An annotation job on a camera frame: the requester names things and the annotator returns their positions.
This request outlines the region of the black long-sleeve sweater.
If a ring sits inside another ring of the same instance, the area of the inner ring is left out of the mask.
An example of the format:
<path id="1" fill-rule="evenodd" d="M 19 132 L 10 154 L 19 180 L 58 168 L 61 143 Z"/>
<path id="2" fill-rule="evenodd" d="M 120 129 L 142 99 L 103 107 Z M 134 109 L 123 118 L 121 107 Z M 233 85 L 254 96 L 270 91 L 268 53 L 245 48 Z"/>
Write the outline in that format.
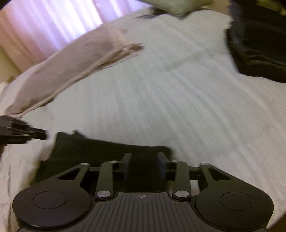
<path id="1" fill-rule="evenodd" d="M 165 146 L 142 147 L 124 145 L 84 137 L 77 131 L 73 134 L 58 132 L 53 151 L 47 160 L 40 163 L 31 184 L 44 181 L 81 163 L 99 167 L 111 160 L 120 161 L 131 153 L 126 179 L 119 191 L 156 192 L 163 189 L 164 182 L 159 173 L 158 153 L 171 158 L 172 151 Z"/>

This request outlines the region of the stack of dark folded clothes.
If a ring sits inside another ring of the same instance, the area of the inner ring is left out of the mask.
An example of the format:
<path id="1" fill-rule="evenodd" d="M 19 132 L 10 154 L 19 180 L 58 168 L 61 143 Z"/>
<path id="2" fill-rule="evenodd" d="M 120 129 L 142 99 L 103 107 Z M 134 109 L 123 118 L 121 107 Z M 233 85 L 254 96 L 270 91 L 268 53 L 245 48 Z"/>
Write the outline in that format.
<path id="1" fill-rule="evenodd" d="M 285 82 L 285 1 L 230 1 L 226 41 L 241 74 Z"/>

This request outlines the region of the white striped bedspread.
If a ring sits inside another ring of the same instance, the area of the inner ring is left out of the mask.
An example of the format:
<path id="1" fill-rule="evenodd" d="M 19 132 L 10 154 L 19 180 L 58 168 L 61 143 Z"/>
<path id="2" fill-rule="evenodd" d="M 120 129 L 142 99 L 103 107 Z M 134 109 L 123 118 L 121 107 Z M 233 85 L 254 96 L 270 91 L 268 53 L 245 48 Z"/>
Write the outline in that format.
<path id="1" fill-rule="evenodd" d="M 143 9 L 114 21 L 143 49 L 93 73 L 23 116 L 46 141 L 1 156 L 1 231 L 16 231 L 15 195 L 49 157 L 58 132 L 172 148 L 191 166 L 210 163 L 270 195 L 285 214 L 285 84 L 238 73 L 225 43 L 230 17 L 211 10 L 183 20 Z"/>

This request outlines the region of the pink sheer curtain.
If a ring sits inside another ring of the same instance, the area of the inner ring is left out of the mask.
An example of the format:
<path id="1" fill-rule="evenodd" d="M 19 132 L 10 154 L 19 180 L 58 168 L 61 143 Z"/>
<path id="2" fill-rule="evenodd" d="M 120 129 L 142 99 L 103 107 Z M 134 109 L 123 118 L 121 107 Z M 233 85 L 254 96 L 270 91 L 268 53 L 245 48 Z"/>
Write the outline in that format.
<path id="1" fill-rule="evenodd" d="M 24 72 L 101 24 L 149 5 L 141 1 L 1 1 L 1 6 L 1 46 Z"/>

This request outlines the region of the mauve folded blanket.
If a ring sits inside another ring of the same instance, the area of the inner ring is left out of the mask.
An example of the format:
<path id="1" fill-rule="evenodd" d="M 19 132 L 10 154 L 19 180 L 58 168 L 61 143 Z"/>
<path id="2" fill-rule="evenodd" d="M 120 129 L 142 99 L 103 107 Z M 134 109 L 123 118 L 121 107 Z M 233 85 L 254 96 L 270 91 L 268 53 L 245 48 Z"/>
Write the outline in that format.
<path id="1" fill-rule="evenodd" d="M 62 51 L 21 74 L 1 100 L 5 115 L 21 117 L 52 101 L 75 82 L 110 67 L 142 49 L 109 24 L 82 35 Z"/>

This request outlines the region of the green textured pillow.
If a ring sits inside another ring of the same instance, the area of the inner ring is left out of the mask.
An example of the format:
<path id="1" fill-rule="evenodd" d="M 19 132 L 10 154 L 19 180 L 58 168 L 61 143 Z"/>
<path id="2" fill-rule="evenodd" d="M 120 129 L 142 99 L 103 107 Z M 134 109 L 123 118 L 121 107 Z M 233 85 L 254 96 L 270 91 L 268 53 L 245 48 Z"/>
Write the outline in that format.
<path id="1" fill-rule="evenodd" d="M 212 0 L 141 0 L 141 2 L 173 16 L 186 16 L 190 12 L 213 4 Z"/>

